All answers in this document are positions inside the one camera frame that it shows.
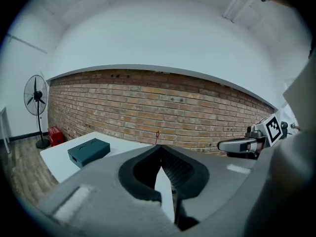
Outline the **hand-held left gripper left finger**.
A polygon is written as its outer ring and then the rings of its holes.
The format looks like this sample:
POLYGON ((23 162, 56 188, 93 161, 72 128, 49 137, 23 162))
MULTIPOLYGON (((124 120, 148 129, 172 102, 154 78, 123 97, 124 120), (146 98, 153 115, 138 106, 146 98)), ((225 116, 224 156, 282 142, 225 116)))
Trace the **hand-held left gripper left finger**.
POLYGON ((37 222, 51 237, 170 237, 178 228, 158 201, 132 196, 119 181, 122 164, 149 150, 96 160, 38 204, 37 222))

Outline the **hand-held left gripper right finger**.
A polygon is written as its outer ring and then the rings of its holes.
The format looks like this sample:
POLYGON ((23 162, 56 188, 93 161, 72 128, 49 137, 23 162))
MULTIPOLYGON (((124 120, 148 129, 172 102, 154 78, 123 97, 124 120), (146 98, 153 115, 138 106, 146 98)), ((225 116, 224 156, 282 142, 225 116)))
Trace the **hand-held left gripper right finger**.
POLYGON ((243 237, 253 199, 242 186, 253 159, 219 157, 161 146, 160 163, 175 188, 172 230, 163 237, 243 237))

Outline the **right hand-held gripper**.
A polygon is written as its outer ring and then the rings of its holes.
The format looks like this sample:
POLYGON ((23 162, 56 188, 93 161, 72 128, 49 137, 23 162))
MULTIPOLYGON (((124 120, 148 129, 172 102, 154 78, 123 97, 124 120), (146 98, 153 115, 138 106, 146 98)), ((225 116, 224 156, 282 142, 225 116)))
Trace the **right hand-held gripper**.
POLYGON ((231 158, 257 160, 259 153, 272 147, 283 136, 287 128, 282 126, 275 114, 271 114, 247 128, 246 138, 220 141, 217 148, 227 152, 231 158))

